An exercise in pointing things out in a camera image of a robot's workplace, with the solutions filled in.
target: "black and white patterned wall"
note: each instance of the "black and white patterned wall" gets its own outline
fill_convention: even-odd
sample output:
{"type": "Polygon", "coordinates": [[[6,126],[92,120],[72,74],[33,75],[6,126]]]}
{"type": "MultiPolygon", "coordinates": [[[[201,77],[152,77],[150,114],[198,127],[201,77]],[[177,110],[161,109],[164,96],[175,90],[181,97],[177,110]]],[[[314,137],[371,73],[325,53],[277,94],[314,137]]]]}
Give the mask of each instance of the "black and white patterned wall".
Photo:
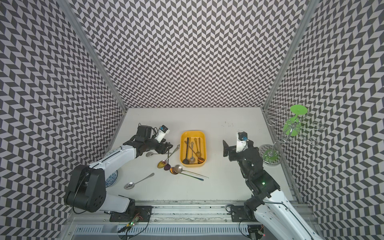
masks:
{"type": "Polygon", "coordinates": [[[2,0],[0,39],[0,239],[54,238],[122,110],[54,0],[2,0]]]}
{"type": "Polygon", "coordinates": [[[326,239],[384,239],[383,9],[378,0],[320,2],[268,109],[284,120],[279,105],[302,104],[306,126],[326,125],[283,145],[326,239]]]}
{"type": "Polygon", "coordinates": [[[262,106],[308,0],[69,0],[127,107],[262,106]]]}

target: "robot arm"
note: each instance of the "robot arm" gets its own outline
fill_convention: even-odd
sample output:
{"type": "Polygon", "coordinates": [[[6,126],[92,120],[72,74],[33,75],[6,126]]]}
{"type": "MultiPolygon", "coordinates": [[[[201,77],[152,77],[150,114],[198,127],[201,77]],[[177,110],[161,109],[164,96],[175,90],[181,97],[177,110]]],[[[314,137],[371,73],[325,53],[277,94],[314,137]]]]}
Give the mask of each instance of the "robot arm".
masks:
{"type": "Polygon", "coordinates": [[[259,149],[253,147],[246,132],[237,134],[237,145],[223,140],[223,156],[237,161],[252,197],[244,203],[249,220],[258,220],[279,240],[321,240],[285,197],[277,182],[263,170],[259,149]]]}
{"type": "Polygon", "coordinates": [[[169,132],[167,127],[161,126],[151,137],[152,130],[154,129],[150,126],[139,125],[136,135],[122,146],[109,151],[103,159],[89,166],[76,166],[65,190],[64,203],[72,206],[73,210],[76,207],[89,212],[125,212],[130,199],[108,194],[105,180],[121,166],[146,151],[155,150],[164,154],[173,147],[164,139],[169,132]]]}

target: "yellow plastic container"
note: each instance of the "yellow plastic container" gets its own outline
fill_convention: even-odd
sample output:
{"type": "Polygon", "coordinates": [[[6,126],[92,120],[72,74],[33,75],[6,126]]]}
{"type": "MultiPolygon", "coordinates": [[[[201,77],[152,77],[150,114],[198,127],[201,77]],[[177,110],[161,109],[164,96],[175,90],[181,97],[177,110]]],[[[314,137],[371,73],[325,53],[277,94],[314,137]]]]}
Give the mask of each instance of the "yellow plastic container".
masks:
{"type": "Polygon", "coordinates": [[[202,131],[186,131],[186,132],[184,132],[181,135],[181,141],[180,141],[180,162],[181,162],[181,164],[183,164],[185,167],[201,167],[205,164],[206,161],[207,161],[207,147],[205,144],[204,133],[202,131]],[[194,143],[193,150],[195,152],[197,152],[197,149],[199,149],[199,151],[201,152],[201,157],[205,159],[205,161],[203,163],[201,163],[201,164],[198,163],[197,156],[196,156],[196,154],[192,153],[191,148],[188,148],[188,159],[190,159],[192,157],[192,154],[193,154],[193,157],[195,158],[195,162],[190,163],[190,164],[184,164],[183,163],[183,160],[185,159],[185,154],[187,151],[187,145],[185,144],[184,141],[186,141],[187,138],[189,138],[189,145],[190,146],[191,146],[191,142],[194,143]]]}

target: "white table surface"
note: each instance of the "white table surface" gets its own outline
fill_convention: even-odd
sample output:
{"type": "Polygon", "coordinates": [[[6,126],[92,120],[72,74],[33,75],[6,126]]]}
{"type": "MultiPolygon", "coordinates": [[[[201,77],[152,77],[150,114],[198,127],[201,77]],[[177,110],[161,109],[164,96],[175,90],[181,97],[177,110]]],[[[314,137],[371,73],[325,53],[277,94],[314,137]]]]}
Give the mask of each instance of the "white table surface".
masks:
{"type": "MultiPolygon", "coordinates": [[[[207,160],[202,167],[184,168],[205,175],[200,181],[181,174],[172,175],[158,169],[159,161],[166,155],[146,157],[145,153],[118,170],[118,179],[107,192],[136,200],[247,200],[251,191],[245,184],[237,162],[223,157],[223,143],[236,144],[236,133],[245,131],[254,146],[272,144],[260,108],[130,108],[118,132],[113,148],[119,147],[136,134],[137,126],[159,127],[165,125],[170,133],[165,136],[174,147],[180,144],[180,136],[188,130],[204,132],[207,141],[207,160]],[[138,182],[151,173],[155,175],[125,190],[128,182],[138,182]]],[[[180,164],[180,151],[169,160],[171,166],[180,164]]],[[[293,200],[287,180],[280,165],[264,169],[276,180],[288,200],[293,200]]]]}

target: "spoon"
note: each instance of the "spoon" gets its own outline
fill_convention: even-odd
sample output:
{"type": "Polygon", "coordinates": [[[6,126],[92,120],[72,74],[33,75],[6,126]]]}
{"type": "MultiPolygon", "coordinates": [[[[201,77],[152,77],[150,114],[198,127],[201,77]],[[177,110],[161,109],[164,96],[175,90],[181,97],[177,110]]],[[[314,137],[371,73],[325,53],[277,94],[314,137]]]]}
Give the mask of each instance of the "spoon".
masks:
{"type": "Polygon", "coordinates": [[[157,164],[157,168],[164,168],[164,170],[169,170],[170,169],[170,165],[168,164],[168,161],[169,161],[169,158],[172,156],[172,154],[174,154],[177,150],[180,149],[180,144],[177,145],[177,147],[175,148],[175,150],[173,150],[173,152],[168,156],[168,158],[166,160],[162,160],[160,161],[158,164],[157,164]]]}
{"type": "Polygon", "coordinates": [[[130,182],[130,183],[127,183],[125,186],[124,186],[124,189],[132,189],[136,184],[138,184],[139,182],[141,181],[144,181],[146,180],[147,178],[150,178],[150,177],[153,177],[155,175],[155,173],[151,173],[148,177],[144,178],[143,180],[140,180],[138,181],[137,183],[133,183],[133,182],[130,182]]]}
{"type": "Polygon", "coordinates": [[[189,162],[190,163],[194,163],[195,162],[195,158],[193,157],[193,153],[192,153],[191,159],[189,159],[189,162]]]}
{"type": "Polygon", "coordinates": [[[147,154],[145,156],[150,157],[150,156],[155,155],[155,154],[160,154],[160,153],[147,152],[147,154]]]}
{"type": "MultiPolygon", "coordinates": [[[[175,168],[174,168],[174,167],[171,167],[169,171],[170,171],[172,174],[175,174],[175,175],[178,174],[178,173],[175,171],[175,168]]],[[[189,176],[189,177],[196,178],[196,179],[198,179],[198,180],[200,180],[200,181],[204,181],[204,179],[202,179],[202,178],[198,178],[198,177],[190,176],[190,175],[187,175],[187,174],[184,174],[184,173],[180,173],[180,174],[183,174],[183,175],[185,175],[185,176],[189,176]]]]}
{"type": "Polygon", "coordinates": [[[202,157],[198,157],[198,158],[197,158],[197,163],[198,163],[198,164],[201,164],[201,163],[203,163],[203,162],[205,162],[205,159],[204,159],[204,158],[202,158],[202,157]]]}
{"type": "Polygon", "coordinates": [[[185,159],[183,160],[183,163],[184,164],[189,164],[189,160],[188,160],[188,147],[189,147],[189,137],[187,137],[187,140],[184,141],[186,144],[187,144],[187,153],[185,154],[185,159]]]}
{"type": "Polygon", "coordinates": [[[209,178],[209,177],[206,177],[206,176],[203,176],[203,175],[194,173],[194,172],[190,172],[190,171],[183,170],[183,166],[181,166],[181,165],[176,165],[176,166],[174,167],[174,169],[175,169],[175,172],[177,172],[177,173],[181,173],[181,172],[184,171],[184,172],[188,172],[188,173],[191,173],[191,174],[195,174],[195,175],[200,176],[200,177],[209,178]]]}
{"type": "MultiPolygon", "coordinates": [[[[197,148],[197,139],[196,138],[195,138],[195,145],[196,145],[196,148],[197,148]]],[[[199,151],[199,148],[197,148],[197,152],[196,152],[196,156],[197,157],[201,157],[201,152],[199,151]]]]}

